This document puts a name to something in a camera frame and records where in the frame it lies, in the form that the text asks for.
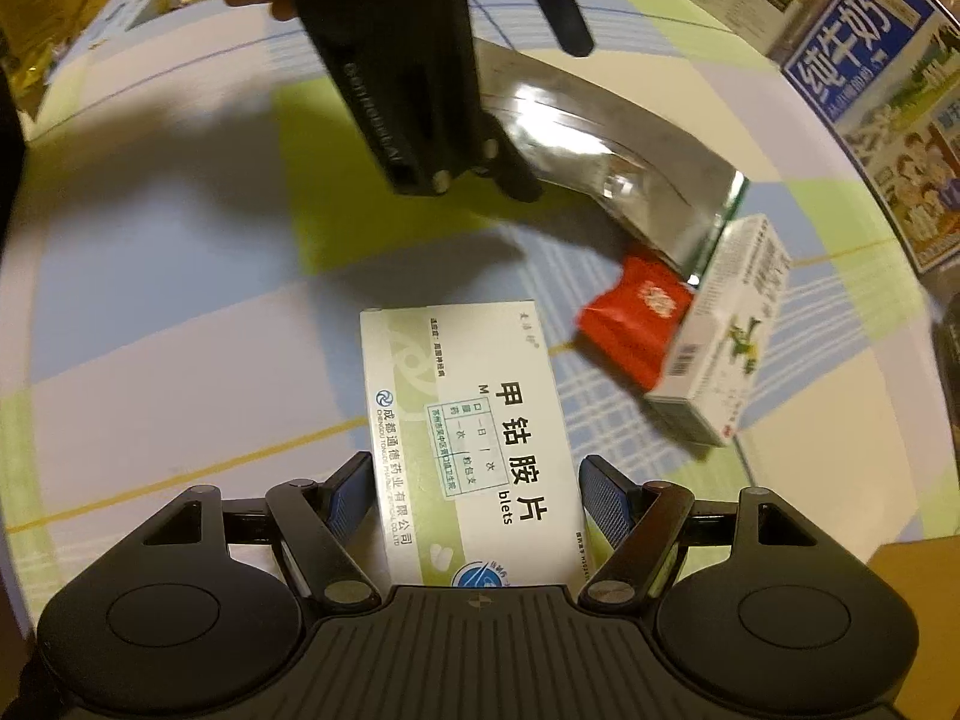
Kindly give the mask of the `silver foil zip bag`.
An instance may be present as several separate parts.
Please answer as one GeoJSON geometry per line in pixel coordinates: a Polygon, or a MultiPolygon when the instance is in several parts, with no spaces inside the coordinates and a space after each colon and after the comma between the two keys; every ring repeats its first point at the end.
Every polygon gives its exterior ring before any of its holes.
{"type": "Polygon", "coordinates": [[[748,187],[692,133],[516,50],[478,39],[480,94],[535,176],[596,200],[688,286],[748,187]]]}

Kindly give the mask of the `white ointment box with bird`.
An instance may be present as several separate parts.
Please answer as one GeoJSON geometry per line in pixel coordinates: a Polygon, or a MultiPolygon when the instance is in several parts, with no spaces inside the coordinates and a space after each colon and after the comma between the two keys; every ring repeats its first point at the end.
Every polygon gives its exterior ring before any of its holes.
{"type": "Polygon", "coordinates": [[[745,216],[724,229],[661,378],[646,394],[686,439],[731,442],[775,330],[789,271],[791,257],[768,216],[745,216]]]}

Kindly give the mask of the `white green medicine tablet box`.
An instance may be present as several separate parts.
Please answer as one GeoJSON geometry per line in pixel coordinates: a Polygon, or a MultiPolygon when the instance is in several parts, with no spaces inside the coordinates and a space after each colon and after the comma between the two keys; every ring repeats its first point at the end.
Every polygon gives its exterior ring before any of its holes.
{"type": "Polygon", "coordinates": [[[392,582],[580,589],[583,504],[534,302],[366,310],[359,336],[392,582]]]}

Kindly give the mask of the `red candy packet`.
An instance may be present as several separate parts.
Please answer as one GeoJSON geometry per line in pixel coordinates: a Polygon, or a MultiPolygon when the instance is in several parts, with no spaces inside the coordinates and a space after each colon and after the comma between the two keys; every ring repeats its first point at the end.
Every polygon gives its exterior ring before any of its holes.
{"type": "Polygon", "coordinates": [[[679,275],[654,250],[626,249],[619,282],[579,312],[578,330],[643,392],[656,387],[692,304],[679,275]]]}

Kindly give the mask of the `brown cardboard box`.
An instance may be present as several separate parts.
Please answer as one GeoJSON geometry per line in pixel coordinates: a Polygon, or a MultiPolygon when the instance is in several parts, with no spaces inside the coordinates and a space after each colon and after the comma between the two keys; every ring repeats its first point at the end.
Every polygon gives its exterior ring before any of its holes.
{"type": "Polygon", "coordinates": [[[884,544],[867,566],[905,598],[918,621],[918,653],[896,698],[896,708],[908,718],[957,718],[958,536],[884,544]]]}

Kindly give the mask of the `blue milk carton box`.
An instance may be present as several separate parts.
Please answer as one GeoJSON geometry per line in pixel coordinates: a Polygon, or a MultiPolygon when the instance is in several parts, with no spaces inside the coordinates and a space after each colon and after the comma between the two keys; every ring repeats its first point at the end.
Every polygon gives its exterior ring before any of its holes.
{"type": "Polygon", "coordinates": [[[782,66],[850,156],[916,273],[958,255],[958,18],[830,0],[782,66]]]}

